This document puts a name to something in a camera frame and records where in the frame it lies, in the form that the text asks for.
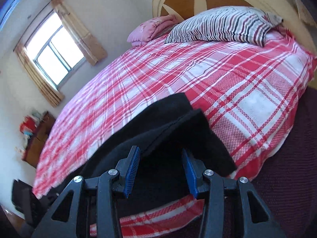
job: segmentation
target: wooden cabinet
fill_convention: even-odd
[[[36,128],[34,134],[29,140],[28,146],[25,149],[24,158],[22,159],[23,161],[28,162],[35,168],[37,167],[42,149],[49,137],[54,123],[54,116],[52,116],[49,112],[46,112],[39,126]]]

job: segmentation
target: dark purple carpet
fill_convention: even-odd
[[[307,88],[292,131],[252,183],[288,238],[317,237],[317,90]],[[225,223],[230,219],[229,201],[226,206]],[[200,219],[165,237],[196,238],[199,227]],[[224,237],[229,234],[230,225]]]

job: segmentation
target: striped pillow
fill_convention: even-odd
[[[282,21],[280,16],[253,7],[217,7],[178,24],[169,33],[165,43],[238,41],[263,47],[266,33]]]

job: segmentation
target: red and white plaid bedspread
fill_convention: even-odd
[[[66,105],[40,156],[33,187],[37,197],[60,184],[148,105],[178,92],[204,111],[228,149],[238,167],[232,178],[253,179],[278,151],[293,126],[316,58],[291,35],[276,31],[267,34],[263,48],[238,42],[164,44],[165,37],[124,53]],[[195,214],[172,210],[158,218],[157,213],[149,227],[151,217],[142,218],[142,213],[131,217],[139,221],[129,222],[123,234],[153,237],[181,228],[202,212],[201,202],[184,199],[198,205]],[[177,219],[172,225],[171,218]]]

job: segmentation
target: wall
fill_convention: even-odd
[[[152,0],[65,0],[84,25],[107,50],[108,57],[96,66],[84,63],[61,87],[65,99],[57,108],[52,108],[42,97],[10,50],[5,61],[4,73],[12,96],[28,113],[32,108],[40,112],[48,110],[58,116],[72,97],[104,67],[128,50],[129,33],[140,23],[152,17]]]
[[[0,74],[0,203],[19,216],[11,202],[12,182],[20,179],[33,184],[35,168],[21,161],[15,147],[22,146],[22,134],[19,124],[24,117],[23,110],[8,93],[6,79]]]

